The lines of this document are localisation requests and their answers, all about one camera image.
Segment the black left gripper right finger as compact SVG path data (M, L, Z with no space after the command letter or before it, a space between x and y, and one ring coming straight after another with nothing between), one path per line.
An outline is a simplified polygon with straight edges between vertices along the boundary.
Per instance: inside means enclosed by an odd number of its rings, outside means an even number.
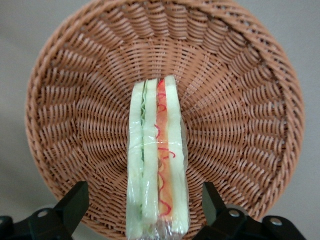
M305 237L288 219L265 216L254 220L236 205L226 205L212 182L202 185L202 210L207 225L194 240L304 240Z

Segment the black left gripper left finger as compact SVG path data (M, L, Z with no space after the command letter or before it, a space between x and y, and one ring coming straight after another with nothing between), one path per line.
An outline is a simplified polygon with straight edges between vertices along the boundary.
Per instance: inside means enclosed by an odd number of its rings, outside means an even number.
M54 206L35 211L26 219L13 222L0 217L2 240L71 240L73 233L89 208L89 187L79 181Z

